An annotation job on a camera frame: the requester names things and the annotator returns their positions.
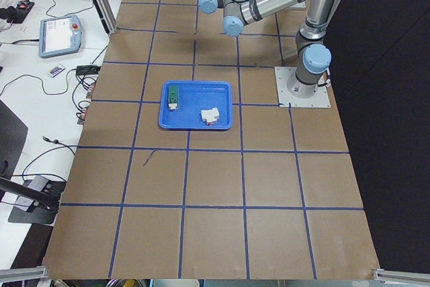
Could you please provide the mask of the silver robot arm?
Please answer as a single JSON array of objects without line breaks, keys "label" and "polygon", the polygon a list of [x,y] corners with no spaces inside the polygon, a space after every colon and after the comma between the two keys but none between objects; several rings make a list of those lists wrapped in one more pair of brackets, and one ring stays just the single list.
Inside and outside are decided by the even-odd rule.
[{"label": "silver robot arm", "polygon": [[320,87],[319,80],[331,63],[331,52],[323,44],[327,26],[340,0],[198,0],[204,13],[223,10],[223,30],[228,36],[242,34],[245,26],[260,22],[293,5],[307,3],[304,22],[296,33],[298,66],[286,82],[295,97],[312,97]]}]

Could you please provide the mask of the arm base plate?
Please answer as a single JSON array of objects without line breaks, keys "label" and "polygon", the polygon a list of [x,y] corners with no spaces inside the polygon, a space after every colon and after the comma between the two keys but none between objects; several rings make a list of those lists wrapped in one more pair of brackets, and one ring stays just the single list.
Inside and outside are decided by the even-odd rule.
[{"label": "arm base plate", "polygon": [[296,78],[296,67],[274,67],[278,106],[283,108],[330,108],[328,89],[321,76],[314,85]]}]

